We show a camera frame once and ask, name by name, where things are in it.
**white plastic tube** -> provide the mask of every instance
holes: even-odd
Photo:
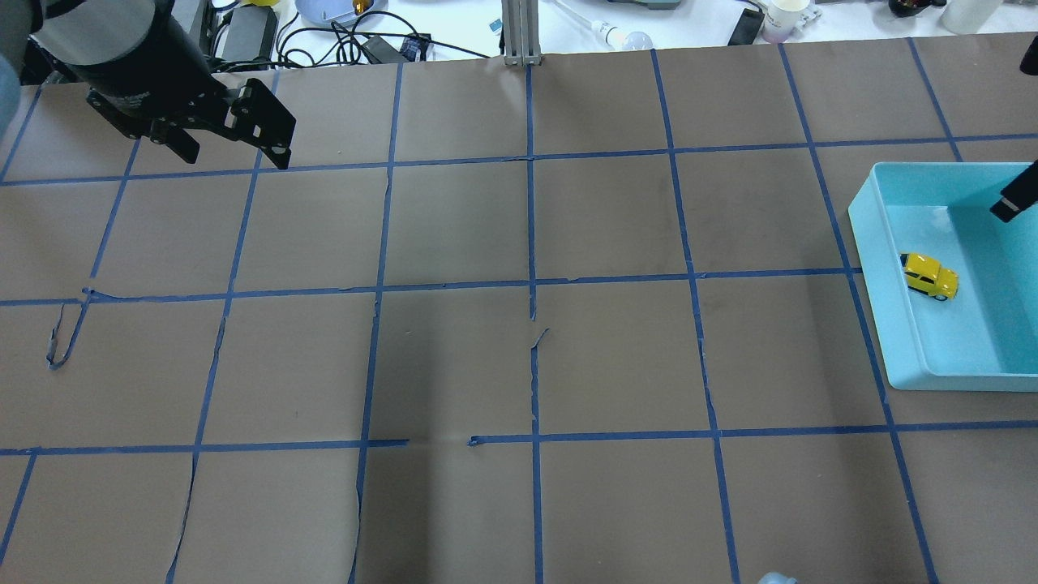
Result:
[[[1001,4],[1002,0],[951,0],[940,24],[956,34],[974,34]]]

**black object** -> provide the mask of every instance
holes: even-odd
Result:
[[[156,0],[147,33],[122,56],[69,64],[91,86],[87,103],[128,138],[148,136],[188,163],[197,160],[199,146],[185,130],[201,129],[252,144],[278,168],[286,168],[296,118],[257,79],[236,89],[214,79],[170,8],[168,0]],[[86,26],[82,32],[100,33]]]
[[[761,25],[763,24],[764,12],[743,8],[742,16],[739,17],[739,22],[735,23],[735,30],[732,31],[732,37],[728,39],[728,46],[753,45],[754,40],[757,39],[757,35],[761,32]]]
[[[1028,75],[1038,75],[1038,36],[1035,36],[1035,39],[1031,41],[1028,52],[1023,53],[1020,71]]]
[[[408,62],[407,58],[400,54],[400,51],[393,49],[392,45],[386,43],[385,38],[379,35],[368,38],[366,43],[360,46],[360,50],[367,57],[367,62],[372,64]]]
[[[213,54],[213,20],[216,8],[212,0],[173,0],[173,20],[198,45],[204,55]]]
[[[424,32],[417,36],[406,36],[404,44],[400,46],[400,54],[411,62],[429,60],[429,47],[432,44],[433,36]]]
[[[1038,160],[1002,189],[1002,198],[991,205],[991,212],[1004,222],[1027,211],[1038,200]]]
[[[886,0],[886,5],[891,7],[894,16],[914,17],[923,11],[927,6],[944,6],[948,0]]]
[[[270,6],[245,4],[230,13],[227,25],[227,39],[223,43],[220,58],[227,62],[261,60],[269,61],[277,33],[277,15]],[[260,71],[269,64],[239,66],[236,71]]]

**yellow toy car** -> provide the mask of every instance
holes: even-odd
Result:
[[[901,253],[901,267],[910,289],[922,291],[935,301],[954,299],[959,290],[959,274],[940,261],[922,253]]]

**blue bin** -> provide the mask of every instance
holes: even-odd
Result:
[[[850,204],[886,376],[899,390],[1038,391],[1038,208],[988,208],[1017,163],[873,166]],[[959,273],[939,303],[905,285],[898,254]]]

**metal frame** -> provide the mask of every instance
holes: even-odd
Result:
[[[541,64],[538,0],[501,0],[506,64]]]

